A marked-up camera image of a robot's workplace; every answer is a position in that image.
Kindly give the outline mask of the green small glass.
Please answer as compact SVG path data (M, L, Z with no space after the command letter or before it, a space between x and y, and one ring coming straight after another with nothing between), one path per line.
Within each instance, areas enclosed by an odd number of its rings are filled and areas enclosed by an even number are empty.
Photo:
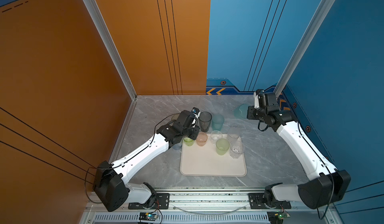
M191 147L194 143L195 141L190 138L183 138L183 144L188 147Z

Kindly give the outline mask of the pink small glass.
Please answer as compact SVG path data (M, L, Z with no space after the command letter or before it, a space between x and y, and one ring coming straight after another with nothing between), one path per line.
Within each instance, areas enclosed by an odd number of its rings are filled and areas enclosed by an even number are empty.
M208 140L208 135L204 132L199 132L196 139L196 143L198 146L203 147L207 143L207 140Z

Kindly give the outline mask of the dark grey tall cup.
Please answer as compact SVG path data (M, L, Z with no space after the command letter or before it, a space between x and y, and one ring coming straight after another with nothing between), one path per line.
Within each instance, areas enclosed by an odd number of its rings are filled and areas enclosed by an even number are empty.
M207 133L209 131L210 126L211 126L211 122L212 122L211 113L209 113L207 111L203 111L200 113L199 127L200 127L201 132Z

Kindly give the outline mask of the teal tall cup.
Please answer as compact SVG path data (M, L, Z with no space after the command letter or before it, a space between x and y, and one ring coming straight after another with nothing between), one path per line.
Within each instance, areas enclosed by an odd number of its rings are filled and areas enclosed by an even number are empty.
M241 104L234 110L234 116L237 119L246 119L248 114L248 104Z
M225 122L225 118L222 115L220 114L213 115L213 118L212 118L213 131L221 131L223 128L224 122Z

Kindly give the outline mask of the clear small glass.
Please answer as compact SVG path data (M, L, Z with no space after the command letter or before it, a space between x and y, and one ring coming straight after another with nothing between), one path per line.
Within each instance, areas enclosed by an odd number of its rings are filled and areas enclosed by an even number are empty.
M216 145L217 141L223 138L223 134L220 131L211 132L211 142Z

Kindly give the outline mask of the clear dimpled cup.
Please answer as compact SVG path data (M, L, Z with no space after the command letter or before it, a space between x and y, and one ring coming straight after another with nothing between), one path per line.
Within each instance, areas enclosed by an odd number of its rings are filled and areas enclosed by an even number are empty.
M230 144L236 143L241 135L241 130L239 128L231 127L227 133L227 140Z

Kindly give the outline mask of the light green tall cup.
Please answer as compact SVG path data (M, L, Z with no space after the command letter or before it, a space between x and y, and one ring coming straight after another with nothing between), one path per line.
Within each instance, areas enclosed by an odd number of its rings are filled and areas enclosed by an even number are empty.
M230 143L226 139L219 139L216 142L216 152L218 155L223 156L230 148Z

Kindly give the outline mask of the clear faceted glass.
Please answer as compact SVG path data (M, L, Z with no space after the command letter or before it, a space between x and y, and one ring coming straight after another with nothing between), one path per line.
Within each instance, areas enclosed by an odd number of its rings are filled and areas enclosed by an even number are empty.
M230 145L230 156L233 159L238 159L245 151L244 145L240 140L232 142Z

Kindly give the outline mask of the light blue plastic cup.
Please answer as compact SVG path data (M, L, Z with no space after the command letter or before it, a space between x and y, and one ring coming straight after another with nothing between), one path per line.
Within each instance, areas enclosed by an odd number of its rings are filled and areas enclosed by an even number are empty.
M181 150L181 149L182 149L182 145L183 145L182 142L180 142L180 143L178 143L178 144L174 144L174 145L173 145L173 149L174 149L174 150Z

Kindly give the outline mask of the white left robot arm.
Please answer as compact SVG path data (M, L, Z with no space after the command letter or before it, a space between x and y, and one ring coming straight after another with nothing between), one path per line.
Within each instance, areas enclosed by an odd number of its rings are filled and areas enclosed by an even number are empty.
M184 138L196 140L200 132L199 116L200 110L196 107L191 111L184 110L176 120L165 125L157 124L153 136L130 154L112 163L99 164L93 191L107 211L113 212L127 203L140 204L145 209L155 205L155 189L148 183L133 184L130 180L146 164Z

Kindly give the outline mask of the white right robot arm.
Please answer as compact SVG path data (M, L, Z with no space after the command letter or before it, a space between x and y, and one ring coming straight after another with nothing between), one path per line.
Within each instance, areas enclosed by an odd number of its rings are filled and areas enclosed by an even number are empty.
M263 203L269 208L281 202L301 202L310 209L343 199L351 182L350 174L339 171L317 149L290 110L281 110L274 93L258 89L255 104L249 106L247 118L272 128L298 158L309 181L300 185L272 184L265 188Z

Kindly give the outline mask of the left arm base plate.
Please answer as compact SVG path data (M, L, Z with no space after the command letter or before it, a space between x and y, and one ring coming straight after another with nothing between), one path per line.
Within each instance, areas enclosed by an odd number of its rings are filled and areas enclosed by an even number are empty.
M157 193L151 195L149 200L144 204L129 203L129 210L167 210L169 208L170 194L169 193Z

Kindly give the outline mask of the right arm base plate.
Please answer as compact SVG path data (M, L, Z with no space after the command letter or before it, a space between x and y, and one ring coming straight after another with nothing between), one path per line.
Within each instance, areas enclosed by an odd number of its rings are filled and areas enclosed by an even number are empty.
M271 200L267 200L265 194L262 193L249 193L249 204L251 209L291 209L291 203L288 201L277 201L274 197Z

